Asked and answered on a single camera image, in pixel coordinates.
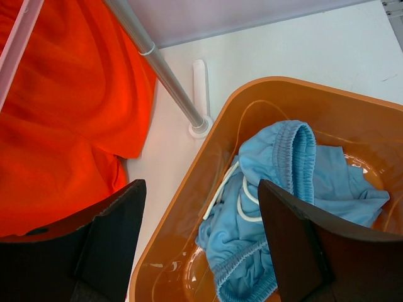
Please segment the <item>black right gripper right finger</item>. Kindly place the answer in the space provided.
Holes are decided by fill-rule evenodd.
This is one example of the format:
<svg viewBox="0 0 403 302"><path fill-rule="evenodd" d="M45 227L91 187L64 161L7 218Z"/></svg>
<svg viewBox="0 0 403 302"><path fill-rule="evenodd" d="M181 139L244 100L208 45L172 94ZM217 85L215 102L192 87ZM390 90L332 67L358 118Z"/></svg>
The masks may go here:
<svg viewBox="0 0 403 302"><path fill-rule="evenodd" d="M402 236L339 218L269 180L258 200L282 301L402 301Z"/></svg>

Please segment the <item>light blue shorts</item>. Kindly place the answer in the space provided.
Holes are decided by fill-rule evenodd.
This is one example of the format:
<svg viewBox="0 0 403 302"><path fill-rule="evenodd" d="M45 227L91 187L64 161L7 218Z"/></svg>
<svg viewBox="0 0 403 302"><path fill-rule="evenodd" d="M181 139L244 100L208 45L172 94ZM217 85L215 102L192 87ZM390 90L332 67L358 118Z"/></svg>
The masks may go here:
<svg viewBox="0 0 403 302"><path fill-rule="evenodd" d="M397 241L372 225L389 200L340 147L302 121L263 128L239 148L200 224L221 301L373 298L380 253Z"/></svg>

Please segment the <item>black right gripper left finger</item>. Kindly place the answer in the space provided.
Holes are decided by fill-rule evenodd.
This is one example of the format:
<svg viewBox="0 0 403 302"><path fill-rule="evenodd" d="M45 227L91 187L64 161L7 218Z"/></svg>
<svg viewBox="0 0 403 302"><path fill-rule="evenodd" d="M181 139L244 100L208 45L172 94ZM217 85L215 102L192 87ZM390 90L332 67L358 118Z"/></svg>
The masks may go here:
<svg viewBox="0 0 403 302"><path fill-rule="evenodd" d="M59 221L1 237L1 301L125 301L146 194L137 179Z"/></svg>

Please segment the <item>pink plastic hanger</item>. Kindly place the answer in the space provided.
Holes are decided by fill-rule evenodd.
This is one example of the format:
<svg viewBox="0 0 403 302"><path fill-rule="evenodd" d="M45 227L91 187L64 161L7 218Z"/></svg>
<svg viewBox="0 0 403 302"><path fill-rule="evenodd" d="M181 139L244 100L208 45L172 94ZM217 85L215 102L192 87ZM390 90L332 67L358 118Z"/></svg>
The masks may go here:
<svg viewBox="0 0 403 302"><path fill-rule="evenodd" d="M1 109L37 22L44 0L24 0L1 53Z"/></svg>

